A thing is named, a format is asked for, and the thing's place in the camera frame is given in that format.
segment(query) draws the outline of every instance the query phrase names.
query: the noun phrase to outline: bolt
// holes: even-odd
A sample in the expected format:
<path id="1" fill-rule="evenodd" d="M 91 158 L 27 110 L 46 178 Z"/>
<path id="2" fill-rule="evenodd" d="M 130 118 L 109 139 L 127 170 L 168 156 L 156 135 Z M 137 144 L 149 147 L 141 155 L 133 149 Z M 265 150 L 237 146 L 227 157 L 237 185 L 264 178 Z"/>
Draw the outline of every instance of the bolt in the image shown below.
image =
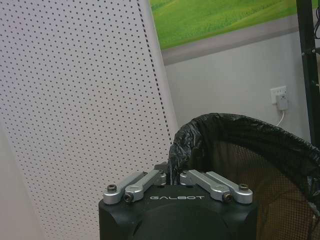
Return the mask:
<path id="1" fill-rule="evenodd" d="M 110 184 L 107 187 L 107 191 L 108 193 L 115 193 L 117 191 L 117 186 L 114 184 Z"/>
<path id="2" fill-rule="evenodd" d="M 124 201 L 129 204 L 131 203 L 133 200 L 134 200 L 134 196 L 131 194 L 131 193 L 126 193 L 124 196 L 123 196 L 123 199 Z"/>
<path id="3" fill-rule="evenodd" d="M 227 204 L 231 203 L 231 201 L 232 201 L 231 193 L 227 193 L 227 192 L 224 193 L 223 196 L 222 196 L 222 200 Z"/>
<path id="4" fill-rule="evenodd" d="M 239 184 L 239 190 L 241 191 L 248 191 L 249 190 L 249 186 L 247 184 Z"/>

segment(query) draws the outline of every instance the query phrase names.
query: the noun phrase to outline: electrical outlet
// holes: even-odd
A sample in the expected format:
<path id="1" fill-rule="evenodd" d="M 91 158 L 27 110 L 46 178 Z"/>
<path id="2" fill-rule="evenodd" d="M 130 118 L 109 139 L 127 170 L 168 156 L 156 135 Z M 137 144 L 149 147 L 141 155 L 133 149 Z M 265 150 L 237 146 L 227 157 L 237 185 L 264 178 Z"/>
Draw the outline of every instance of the electrical outlet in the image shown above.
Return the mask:
<path id="1" fill-rule="evenodd" d="M 271 88 L 270 89 L 271 92 L 271 102 L 272 104 L 276 104 L 277 103 L 277 95 L 281 95 L 281 94 L 287 94 L 287 86 L 280 86 L 280 87 L 276 87 L 276 88 Z"/>

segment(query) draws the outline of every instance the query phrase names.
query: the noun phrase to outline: framed picture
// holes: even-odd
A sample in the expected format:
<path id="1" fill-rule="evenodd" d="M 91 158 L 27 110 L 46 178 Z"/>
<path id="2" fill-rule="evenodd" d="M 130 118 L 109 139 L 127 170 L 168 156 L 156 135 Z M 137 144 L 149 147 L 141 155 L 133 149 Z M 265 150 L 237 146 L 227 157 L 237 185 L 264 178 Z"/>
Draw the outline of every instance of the framed picture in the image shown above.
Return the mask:
<path id="1" fill-rule="evenodd" d="M 201 45 L 208 45 L 208 41 L 201 42 L 201 40 L 266 23 L 269 24 L 262 26 L 261 29 L 254 28 L 251 33 L 243 31 L 245 39 L 241 37 L 234 39 L 234 42 L 256 38 L 257 33 L 261 36 L 259 32 L 263 28 L 268 38 L 274 33 L 297 30 L 298 26 L 296 0 L 149 0 L 149 2 L 163 53 L 199 41 Z M 313 6 L 316 7 L 318 1 L 313 2 Z M 215 46 L 217 45 L 209 44 L 208 47 L 212 49 Z"/>

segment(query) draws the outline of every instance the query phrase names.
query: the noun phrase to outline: black metal stand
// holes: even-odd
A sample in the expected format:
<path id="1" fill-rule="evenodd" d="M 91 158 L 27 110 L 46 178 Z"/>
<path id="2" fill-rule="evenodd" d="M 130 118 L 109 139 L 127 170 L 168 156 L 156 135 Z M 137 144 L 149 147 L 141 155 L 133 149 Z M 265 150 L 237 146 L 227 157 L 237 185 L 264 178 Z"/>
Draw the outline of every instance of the black metal stand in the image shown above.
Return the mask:
<path id="1" fill-rule="evenodd" d="M 311 143 L 320 148 L 320 91 L 312 0 L 296 0 Z"/>

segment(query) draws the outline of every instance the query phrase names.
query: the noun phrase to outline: trash can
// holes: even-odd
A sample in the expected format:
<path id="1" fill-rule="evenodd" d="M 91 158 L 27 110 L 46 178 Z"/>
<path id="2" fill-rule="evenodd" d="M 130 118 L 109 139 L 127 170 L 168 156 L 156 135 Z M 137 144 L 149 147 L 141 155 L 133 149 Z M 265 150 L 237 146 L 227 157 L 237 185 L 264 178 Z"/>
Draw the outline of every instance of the trash can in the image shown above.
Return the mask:
<path id="1" fill-rule="evenodd" d="M 280 127 L 243 115 L 199 116 L 176 133 L 168 167 L 172 185 L 191 169 L 249 185 L 257 240 L 320 240 L 320 151 Z"/>

